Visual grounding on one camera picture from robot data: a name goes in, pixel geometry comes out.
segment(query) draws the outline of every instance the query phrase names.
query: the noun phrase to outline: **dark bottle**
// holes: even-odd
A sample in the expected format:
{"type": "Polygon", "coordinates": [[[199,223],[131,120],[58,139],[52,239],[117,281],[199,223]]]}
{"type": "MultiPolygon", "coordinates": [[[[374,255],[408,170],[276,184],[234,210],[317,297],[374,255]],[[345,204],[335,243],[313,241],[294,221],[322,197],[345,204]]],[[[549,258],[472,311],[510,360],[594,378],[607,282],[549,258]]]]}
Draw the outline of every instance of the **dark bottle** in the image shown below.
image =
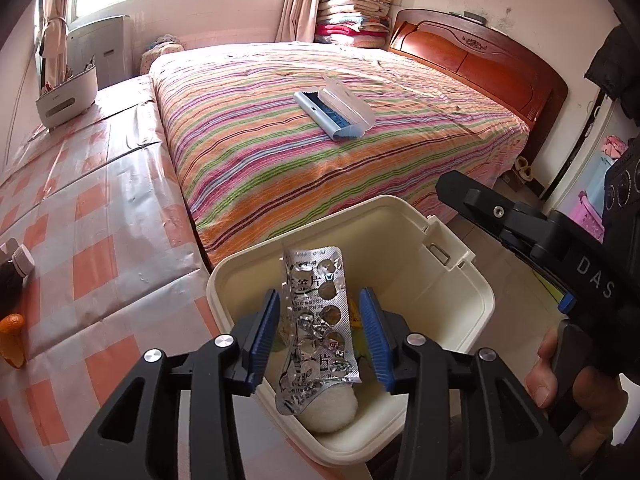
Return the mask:
{"type": "Polygon", "coordinates": [[[24,279],[35,266],[29,250],[20,245],[10,259],[0,266],[0,319],[15,309],[24,279]]]}

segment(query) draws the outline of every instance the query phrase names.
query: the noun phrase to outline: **pink plastic basket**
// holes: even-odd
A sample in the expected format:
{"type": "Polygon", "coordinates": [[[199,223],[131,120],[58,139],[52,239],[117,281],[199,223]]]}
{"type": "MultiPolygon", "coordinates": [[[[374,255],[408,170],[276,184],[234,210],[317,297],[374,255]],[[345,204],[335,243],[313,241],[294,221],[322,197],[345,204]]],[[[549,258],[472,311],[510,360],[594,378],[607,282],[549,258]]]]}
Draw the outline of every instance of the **pink plastic basket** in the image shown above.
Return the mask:
{"type": "Polygon", "coordinates": [[[578,203],[574,206],[569,218],[602,243],[604,227],[598,212],[593,208],[584,191],[578,193],[578,203]]]}

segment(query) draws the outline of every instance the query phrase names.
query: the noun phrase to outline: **stack of folded quilts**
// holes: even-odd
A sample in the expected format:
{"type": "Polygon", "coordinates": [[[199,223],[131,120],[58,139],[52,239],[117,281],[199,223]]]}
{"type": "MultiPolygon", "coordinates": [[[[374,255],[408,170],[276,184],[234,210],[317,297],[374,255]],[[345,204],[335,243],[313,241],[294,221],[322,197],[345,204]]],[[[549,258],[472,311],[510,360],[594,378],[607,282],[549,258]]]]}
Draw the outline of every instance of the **stack of folded quilts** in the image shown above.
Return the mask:
{"type": "Polygon", "coordinates": [[[320,0],[314,41],[361,48],[385,46],[392,1],[320,0]]]}

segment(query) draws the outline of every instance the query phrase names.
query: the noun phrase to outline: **screw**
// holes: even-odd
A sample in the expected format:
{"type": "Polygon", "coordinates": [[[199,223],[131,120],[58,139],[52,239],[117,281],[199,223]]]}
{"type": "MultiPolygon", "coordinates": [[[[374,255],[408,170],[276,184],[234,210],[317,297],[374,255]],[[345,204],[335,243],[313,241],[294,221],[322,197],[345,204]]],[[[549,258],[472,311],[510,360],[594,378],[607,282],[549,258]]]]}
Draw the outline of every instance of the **screw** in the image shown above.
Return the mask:
{"type": "Polygon", "coordinates": [[[427,342],[427,338],[422,334],[418,334],[417,332],[413,332],[406,337],[406,341],[411,346],[422,346],[427,342]]]}
{"type": "Polygon", "coordinates": [[[482,359],[482,361],[495,361],[495,358],[498,357],[498,354],[490,348],[481,348],[478,352],[478,355],[482,359]]]}
{"type": "Polygon", "coordinates": [[[151,350],[147,350],[145,352],[145,361],[147,363],[155,363],[159,358],[162,357],[162,351],[157,348],[152,348],[151,350]]]}
{"type": "Polygon", "coordinates": [[[234,337],[231,334],[222,334],[216,338],[215,343],[220,348],[231,346],[234,343],[234,337]]]}

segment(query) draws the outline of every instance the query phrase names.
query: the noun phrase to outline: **checkered tablecloth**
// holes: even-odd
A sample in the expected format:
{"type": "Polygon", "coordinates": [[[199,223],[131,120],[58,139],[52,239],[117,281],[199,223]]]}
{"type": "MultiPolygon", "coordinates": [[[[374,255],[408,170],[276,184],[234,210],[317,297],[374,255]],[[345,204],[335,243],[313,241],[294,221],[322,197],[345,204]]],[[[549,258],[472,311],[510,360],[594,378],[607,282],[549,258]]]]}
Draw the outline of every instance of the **checkered tablecloth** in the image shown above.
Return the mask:
{"type": "MultiPolygon", "coordinates": [[[[14,237],[36,261],[19,307],[28,361],[0,360],[0,418],[50,480],[145,350],[193,351],[220,332],[146,76],[36,131],[0,181],[0,243],[14,237]]],[[[289,445],[254,399],[234,402],[249,480],[344,478],[289,445]]]]}

